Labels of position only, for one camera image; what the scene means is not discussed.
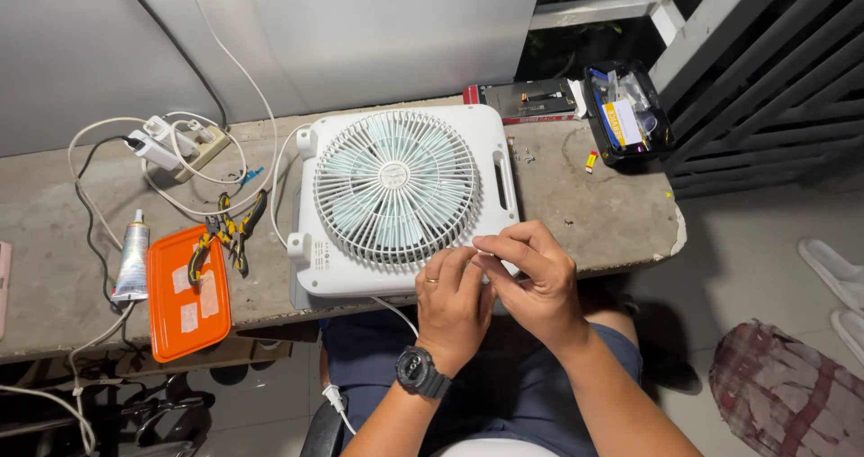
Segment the orange plastic lid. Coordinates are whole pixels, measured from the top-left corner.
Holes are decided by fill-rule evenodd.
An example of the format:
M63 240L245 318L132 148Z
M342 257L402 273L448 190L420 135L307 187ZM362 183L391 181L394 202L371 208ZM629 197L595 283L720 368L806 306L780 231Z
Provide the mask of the orange plastic lid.
M206 233L204 224L150 245L147 287L153 358L167 363L208 345L231 330L231 302L222 245L213 240L198 286L190 286L189 259Z

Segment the white wall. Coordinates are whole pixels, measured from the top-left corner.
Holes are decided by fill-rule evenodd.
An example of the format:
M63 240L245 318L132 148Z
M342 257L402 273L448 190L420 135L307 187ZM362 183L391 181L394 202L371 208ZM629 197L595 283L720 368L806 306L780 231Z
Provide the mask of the white wall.
M265 117L192 0L148 0L232 122ZM276 115L458 93L516 72L535 0L201 0ZM111 116L217 109L135 0L0 0L0 156ZM89 142L116 133L106 128Z

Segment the box fan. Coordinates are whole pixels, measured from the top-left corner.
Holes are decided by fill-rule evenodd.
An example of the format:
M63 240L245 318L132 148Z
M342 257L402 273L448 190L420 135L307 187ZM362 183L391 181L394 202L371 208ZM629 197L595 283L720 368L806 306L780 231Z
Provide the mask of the box fan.
M288 257L310 294L413 293L433 254L519 222L504 127L488 106L328 116L297 131L297 148Z

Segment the forearm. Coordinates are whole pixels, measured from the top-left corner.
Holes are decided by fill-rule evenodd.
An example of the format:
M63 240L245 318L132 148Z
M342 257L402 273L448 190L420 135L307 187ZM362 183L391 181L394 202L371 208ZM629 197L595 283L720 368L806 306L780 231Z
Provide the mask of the forearm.
M600 457L701 455L592 328L580 344L553 352L567 371Z
M415 456L420 452L426 428L440 403L440 399L409 395L399 383L394 382L348 443L342 452L343 457Z

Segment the fan grille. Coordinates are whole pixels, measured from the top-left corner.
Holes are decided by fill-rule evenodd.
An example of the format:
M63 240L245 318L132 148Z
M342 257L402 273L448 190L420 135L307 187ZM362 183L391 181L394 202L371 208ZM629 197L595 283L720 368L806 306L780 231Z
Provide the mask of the fan grille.
M426 113L386 111L342 130L320 157L315 207L331 240L363 260L426 260L465 231L477 168L459 134Z

